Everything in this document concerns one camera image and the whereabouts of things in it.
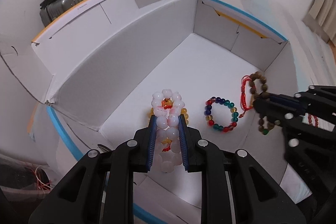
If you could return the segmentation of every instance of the silver rivet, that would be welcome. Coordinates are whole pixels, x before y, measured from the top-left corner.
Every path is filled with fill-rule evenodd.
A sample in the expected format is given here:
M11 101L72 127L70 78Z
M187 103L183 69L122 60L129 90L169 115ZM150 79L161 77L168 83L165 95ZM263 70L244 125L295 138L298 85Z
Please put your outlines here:
M287 113L287 114L285 114L285 118L287 119L287 120L290 120L291 118L293 118L294 117L294 115L292 114L292 113Z
M94 158L98 155L98 151L97 150L90 150L87 155L90 157L90 158Z
M197 143L199 146L203 146L203 147L209 144L207 140L199 140Z
M296 146L299 145L299 140L298 139L291 139L291 140L289 140L288 145L290 147L296 147Z
M136 146L138 144L138 142L136 141L136 140L129 140L128 142L127 142L127 146L129 146L129 147L134 147L134 146Z
M237 154L239 157L242 157L242 158L245 158L247 156L247 152L243 149L238 150Z

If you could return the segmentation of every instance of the curtain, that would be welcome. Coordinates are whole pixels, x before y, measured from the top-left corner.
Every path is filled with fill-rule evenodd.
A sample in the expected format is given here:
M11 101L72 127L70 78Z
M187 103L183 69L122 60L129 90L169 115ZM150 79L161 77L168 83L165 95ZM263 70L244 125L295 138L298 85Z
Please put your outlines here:
M336 45L336 0L315 0L303 22L325 42Z

